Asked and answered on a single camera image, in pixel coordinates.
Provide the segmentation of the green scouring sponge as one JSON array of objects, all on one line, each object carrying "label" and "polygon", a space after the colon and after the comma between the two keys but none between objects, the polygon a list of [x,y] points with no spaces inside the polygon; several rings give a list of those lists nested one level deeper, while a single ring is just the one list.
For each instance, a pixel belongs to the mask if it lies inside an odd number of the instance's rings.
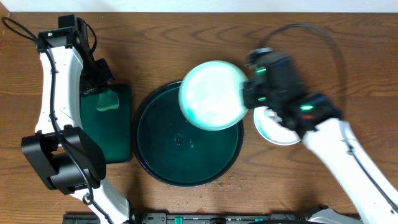
[{"label": "green scouring sponge", "polygon": [[99,94],[96,109],[98,111],[116,110],[119,108],[118,94],[110,89]]}]

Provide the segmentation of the white plate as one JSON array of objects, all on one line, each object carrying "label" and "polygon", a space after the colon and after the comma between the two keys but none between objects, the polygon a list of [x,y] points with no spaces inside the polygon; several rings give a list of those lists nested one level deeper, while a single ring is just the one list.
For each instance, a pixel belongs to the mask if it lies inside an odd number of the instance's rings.
[{"label": "white plate", "polygon": [[279,123],[282,119],[266,106],[254,109],[253,121],[258,133],[273,144],[291,146],[301,141],[296,132],[283,127]]},{"label": "white plate", "polygon": [[190,70],[178,91],[184,117],[206,131],[219,131],[241,121],[248,109],[243,105],[244,72],[232,63],[213,60]]}]

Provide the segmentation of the white plate bottom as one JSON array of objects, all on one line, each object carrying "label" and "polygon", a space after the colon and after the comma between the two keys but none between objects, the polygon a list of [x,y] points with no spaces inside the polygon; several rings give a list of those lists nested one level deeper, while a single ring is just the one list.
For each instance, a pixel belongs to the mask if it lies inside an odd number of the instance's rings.
[{"label": "white plate bottom", "polygon": [[244,72],[232,63],[213,60],[190,70],[178,91],[184,117],[206,131],[219,131],[241,121],[248,109],[243,105]]}]

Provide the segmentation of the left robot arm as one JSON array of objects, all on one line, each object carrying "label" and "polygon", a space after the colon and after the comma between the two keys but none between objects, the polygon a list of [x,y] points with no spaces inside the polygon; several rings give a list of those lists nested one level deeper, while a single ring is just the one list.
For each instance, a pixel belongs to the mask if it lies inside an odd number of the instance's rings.
[{"label": "left robot arm", "polygon": [[104,59],[95,60],[88,25],[67,26],[34,38],[44,71],[42,107],[22,152],[50,190],[86,204],[101,223],[127,223],[129,202],[106,178],[102,148],[86,134],[80,100],[102,93],[113,79]]}]

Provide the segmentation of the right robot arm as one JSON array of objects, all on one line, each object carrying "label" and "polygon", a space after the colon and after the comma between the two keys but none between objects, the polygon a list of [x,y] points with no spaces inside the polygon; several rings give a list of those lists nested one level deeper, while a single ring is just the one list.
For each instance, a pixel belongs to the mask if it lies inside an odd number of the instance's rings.
[{"label": "right robot arm", "polygon": [[245,107],[270,142],[303,145],[333,174],[364,223],[397,223],[397,190],[362,148],[329,97],[309,92],[292,58],[260,48],[250,52],[254,77],[243,84]]}]

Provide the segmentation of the rectangular black tray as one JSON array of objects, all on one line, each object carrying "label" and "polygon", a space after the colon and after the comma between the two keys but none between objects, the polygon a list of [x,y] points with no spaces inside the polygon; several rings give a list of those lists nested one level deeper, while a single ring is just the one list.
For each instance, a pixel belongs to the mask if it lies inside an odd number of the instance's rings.
[{"label": "rectangular black tray", "polygon": [[116,110],[98,111],[99,94],[80,98],[83,130],[102,149],[106,163],[131,160],[131,89],[126,84],[110,85],[119,97]]}]

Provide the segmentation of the round black tray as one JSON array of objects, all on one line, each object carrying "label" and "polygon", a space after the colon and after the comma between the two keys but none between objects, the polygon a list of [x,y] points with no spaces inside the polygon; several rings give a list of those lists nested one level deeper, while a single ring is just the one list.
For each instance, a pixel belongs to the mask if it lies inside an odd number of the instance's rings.
[{"label": "round black tray", "polygon": [[197,187],[225,174],[243,146],[244,126],[205,131],[189,123],[178,104],[180,81],[165,84],[141,103],[132,122],[132,146],[144,170],[175,187]]}]

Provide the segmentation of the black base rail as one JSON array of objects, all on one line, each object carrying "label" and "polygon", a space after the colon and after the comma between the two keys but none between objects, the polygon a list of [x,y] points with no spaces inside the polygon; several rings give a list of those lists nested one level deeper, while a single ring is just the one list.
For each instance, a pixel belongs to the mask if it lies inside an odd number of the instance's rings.
[{"label": "black base rail", "polygon": [[326,205],[319,204],[302,215],[272,213],[268,215],[204,215],[204,214],[132,214],[125,223],[140,224],[263,224],[263,223],[334,223],[363,224],[359,217],[341,215]]}]

